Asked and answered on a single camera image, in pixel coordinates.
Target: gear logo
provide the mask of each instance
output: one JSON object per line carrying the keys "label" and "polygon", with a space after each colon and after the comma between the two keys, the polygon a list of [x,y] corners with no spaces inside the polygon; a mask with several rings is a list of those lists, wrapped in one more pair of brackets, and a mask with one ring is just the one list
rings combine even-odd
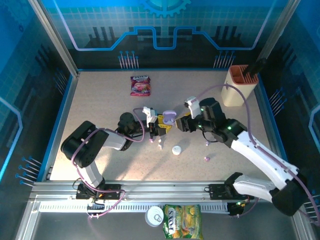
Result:
{"label": "gear logo", "polygon": [[140,2],[150,14],[155,14],[157,17],[162,15],[164,18],[180,14],[181,10],[186,9],[186,5],[191,3],[190,0],[140,0]]}

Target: can lid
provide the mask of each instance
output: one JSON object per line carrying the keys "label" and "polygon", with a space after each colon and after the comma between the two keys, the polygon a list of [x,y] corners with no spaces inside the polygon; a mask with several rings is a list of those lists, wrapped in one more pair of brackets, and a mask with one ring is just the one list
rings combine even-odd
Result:
{"label": "can lid", "polygon": [[150,207],[145,213],[145,221],[151,227],[159,226],[164,220],[164,212],[158,206]]}

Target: green snack bag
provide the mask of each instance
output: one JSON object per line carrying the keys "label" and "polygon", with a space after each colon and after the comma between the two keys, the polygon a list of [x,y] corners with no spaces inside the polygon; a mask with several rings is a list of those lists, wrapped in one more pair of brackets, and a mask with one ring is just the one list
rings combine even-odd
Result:
{"label": "green snack bag", "polygon": [[165,205],[163,213],[166,239],[204,239],[199,205]]}

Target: purple object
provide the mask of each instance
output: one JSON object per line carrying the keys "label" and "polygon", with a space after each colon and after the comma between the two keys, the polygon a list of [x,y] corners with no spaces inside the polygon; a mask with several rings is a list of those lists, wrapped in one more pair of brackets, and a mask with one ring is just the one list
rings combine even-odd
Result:
{"label": "purple object", "polygon": [[165,125],[175,125],[177,113],[175,111],[164,111],[163,115],[163,123]]}

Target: pink candy bag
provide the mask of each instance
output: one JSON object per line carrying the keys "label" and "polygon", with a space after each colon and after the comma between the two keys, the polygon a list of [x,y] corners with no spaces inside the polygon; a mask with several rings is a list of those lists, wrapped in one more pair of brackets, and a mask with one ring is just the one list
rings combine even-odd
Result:
{"label": "pink candy bag", "polygon": [[151,94],[151,85],[149,76],[132,76],[131,78],[131,96],[146,97]]}

